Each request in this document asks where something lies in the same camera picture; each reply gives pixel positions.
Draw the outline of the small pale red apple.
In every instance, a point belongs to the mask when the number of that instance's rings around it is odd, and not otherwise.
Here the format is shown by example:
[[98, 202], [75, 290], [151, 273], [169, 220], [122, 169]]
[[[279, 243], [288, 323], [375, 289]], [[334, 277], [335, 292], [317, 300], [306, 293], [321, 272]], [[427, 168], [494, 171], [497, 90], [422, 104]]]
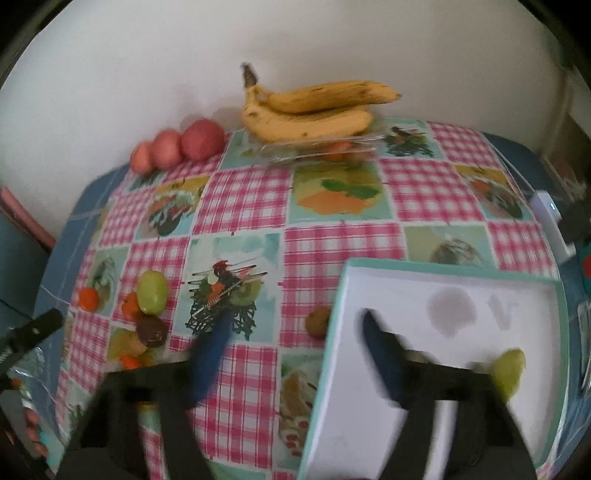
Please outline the small pale red apple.
[[151, 143], [148, 141], [140, 142], [130, 155], [130, 168], [137, 175], [148, 175], [154, 170], [150, 146]]

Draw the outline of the upper yellow banana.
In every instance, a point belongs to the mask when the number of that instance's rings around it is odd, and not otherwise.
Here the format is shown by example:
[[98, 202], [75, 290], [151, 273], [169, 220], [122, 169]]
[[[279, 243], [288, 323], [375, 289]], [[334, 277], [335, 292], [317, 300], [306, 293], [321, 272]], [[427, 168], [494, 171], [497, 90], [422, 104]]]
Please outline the upper yellow banana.
[[329, 82], [288, 92], [273, 92], [256, 86], [256, 93], [273, 110], [291, 114], [386, 104], [401, 98], [390, 86], [368, 80]]

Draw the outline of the dark brown round fruit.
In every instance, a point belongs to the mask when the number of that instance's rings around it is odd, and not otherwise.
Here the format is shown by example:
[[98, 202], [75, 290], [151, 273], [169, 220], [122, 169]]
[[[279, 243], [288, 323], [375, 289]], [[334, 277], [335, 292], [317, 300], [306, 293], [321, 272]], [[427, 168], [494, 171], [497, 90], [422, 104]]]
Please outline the dark brown round fruit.
[[157, 316], [143, 315], [137, 320], [136, 333], [139, 341], [148, 348], [159, 348], [168, 337], [167, 325]]

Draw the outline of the clear plastic fruit tray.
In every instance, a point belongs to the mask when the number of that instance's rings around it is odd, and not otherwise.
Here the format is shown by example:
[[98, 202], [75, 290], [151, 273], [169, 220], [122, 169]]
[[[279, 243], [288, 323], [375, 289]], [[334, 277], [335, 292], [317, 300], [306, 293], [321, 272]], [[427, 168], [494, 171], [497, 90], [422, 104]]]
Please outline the clear plastic fruit tray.
[[353, 136], [263, 143], [252, 134], [246, 133], [243, 144], [256, 157], [269, 164], [365, 161], [378, 152], [387, 133], [385, 120], [378, 119], [373, 121], [367, 131]]

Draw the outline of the large red apple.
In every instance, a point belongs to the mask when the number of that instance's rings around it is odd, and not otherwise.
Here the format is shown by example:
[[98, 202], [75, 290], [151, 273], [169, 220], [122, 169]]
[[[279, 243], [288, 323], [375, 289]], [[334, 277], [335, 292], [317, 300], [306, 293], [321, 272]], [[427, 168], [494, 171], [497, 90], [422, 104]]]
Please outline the large red apple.
[[204, 161], [221, 154], [224, 144], [224, 130], [209, 119], [193, 122], [180, 137], [181, 151], [191, 161]]

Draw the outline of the orange tangerine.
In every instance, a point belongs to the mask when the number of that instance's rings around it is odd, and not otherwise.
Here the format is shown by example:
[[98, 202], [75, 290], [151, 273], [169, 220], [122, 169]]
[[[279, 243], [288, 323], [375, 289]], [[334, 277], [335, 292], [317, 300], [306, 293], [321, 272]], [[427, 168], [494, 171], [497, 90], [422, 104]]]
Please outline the orange tangerine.
[[100, 306], [100, 296], [93, 287], [84, 287], [78, 291], [78, 307], [87, 312], [95, 312]]
[[132, 322], [137, 322], [142, 315], [142, 311], [139, 308], [137, 294], [130, 292], [121, 303], [121, 312], [123, 317]]
[[131, 355], [122, 355], [119, 362], [123, 370], [135, 370], [143, 366], [139, 358]]

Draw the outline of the pink checkered fruit tablecloth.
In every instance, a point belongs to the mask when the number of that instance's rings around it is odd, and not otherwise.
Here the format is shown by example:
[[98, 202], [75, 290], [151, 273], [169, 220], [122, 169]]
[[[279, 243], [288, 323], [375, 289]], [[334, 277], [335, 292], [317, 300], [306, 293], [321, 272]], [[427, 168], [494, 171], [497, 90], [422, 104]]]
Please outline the pink checkered fruit tablecloth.
[[[226, 307], [235, 344], [194, 425], [222, 477], [291, 479], [324, 350], [304, 320], [332, 304], [346, 260], [557, 276], [540, 225], [483, 134], [418, 120], [391, 120], [388, 128], [365, 161], [271, 166], [245, 148], [239, 131], [203, 164], [148, 177], [128, 171], [75, 275], [55, 406], [61, 438], [122, 355], [151, 365], [184, 349]], [[161, 272], [169, 288], [154, 315], [168, 328], [159, 348], [143, 345], [137, 322], [121, 312], [147, 270]], [[78, 307], [84, 287], [100, 296], [95, 312]]]

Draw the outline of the white power bank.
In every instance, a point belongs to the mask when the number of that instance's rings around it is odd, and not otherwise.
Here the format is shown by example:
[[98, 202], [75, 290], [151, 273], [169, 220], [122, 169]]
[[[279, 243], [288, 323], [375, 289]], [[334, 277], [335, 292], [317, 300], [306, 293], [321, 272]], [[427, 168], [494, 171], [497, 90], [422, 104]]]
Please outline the white power bank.
[[575, 256], [576, 247], [573, 242], [565, 242], [559, 229], [562, 216], [551, 195], [547, 191], [536, 190], [529, 205], [545, 233], [556, 263], [561, 265], [569, 261]]

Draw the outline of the middle red apple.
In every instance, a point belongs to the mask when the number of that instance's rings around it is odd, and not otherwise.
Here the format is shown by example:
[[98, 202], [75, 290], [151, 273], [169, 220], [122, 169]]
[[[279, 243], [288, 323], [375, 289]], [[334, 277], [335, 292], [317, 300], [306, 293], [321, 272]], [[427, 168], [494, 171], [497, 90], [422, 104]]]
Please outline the middle red apple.
[[180, 133], [174, 129], [160, 131], [150, 146], [150, 156], [159, 170], [169, 170], [182, 161]]

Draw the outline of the lower yellow banana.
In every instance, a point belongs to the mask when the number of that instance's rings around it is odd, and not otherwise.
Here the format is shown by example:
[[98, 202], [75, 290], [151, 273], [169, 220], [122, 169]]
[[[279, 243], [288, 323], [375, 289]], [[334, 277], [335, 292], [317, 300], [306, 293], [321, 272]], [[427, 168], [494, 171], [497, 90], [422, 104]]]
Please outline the lower yellow banana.
[[287, 143], [348, 137], [370, 127], [373, 115], [360, 108], [329, 110], [328, 113], [290, 114], [263, 106], [257, 99], [256, 73], [249, 63], [242, 63], [245, 104], [242, 123], [246, 130], [266, 143]]

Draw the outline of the small brown round fruit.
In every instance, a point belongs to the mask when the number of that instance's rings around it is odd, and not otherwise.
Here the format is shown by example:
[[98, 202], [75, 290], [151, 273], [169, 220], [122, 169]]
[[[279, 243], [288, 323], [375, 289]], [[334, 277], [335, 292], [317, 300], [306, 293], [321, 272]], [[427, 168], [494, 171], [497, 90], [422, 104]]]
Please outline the small brown round fruit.
[[329, 318], [332, 309], [325, 306], [318, 306], [304, 320], [304, 328], [308, 335], [313, 338], [322, 339], [328, 332]]

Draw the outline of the white teal-rimmed tray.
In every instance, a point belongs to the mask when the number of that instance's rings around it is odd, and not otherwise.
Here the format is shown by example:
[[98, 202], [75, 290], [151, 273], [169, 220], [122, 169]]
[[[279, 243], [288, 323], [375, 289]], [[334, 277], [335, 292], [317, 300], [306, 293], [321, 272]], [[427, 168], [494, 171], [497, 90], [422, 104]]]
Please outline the white teal-rimmed tray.
[[485, 366], [511, 349], [525, 370], [509, 402], [540, 477], [556, 458], [569, 374], [561, 282], [524, 273], [397, 260], [346, 263], [298, 477], [376, 478], [405, 418], [388, 399], [363, 344], [361, 316], [437, 362]]

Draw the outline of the yellow banana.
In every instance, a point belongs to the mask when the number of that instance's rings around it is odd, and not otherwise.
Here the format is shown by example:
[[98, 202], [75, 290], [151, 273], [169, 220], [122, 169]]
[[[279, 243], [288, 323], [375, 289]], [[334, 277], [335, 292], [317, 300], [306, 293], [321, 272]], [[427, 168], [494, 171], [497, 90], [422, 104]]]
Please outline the yellow banana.
[[329, 110], [328, 113], [290, 114], [263, 106], [257, 99], [256, 73], [249, 63], [242, 63], [245, 104], [242, 123], [246, 130], [266, 143], [287, 143], [348, 137], [370, 127], [373, 115], [360, 108]]
[[368, 80], [329, 82], [288, 92], [273, 92], [256, 86], [256, 93], [273, 110], [291, 114], [386, 104], [401, 98], [390, 86]]

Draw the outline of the small green pear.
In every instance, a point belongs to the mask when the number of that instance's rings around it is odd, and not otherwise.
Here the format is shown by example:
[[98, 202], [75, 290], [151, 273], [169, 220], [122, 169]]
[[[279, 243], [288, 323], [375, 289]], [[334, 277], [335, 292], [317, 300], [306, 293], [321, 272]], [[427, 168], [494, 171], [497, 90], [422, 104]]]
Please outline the small green pear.
[[505, 403], [518, 392], [525, 368], [526, 356], [521, 349], [507, 350], [489, 365], [488, 374]]

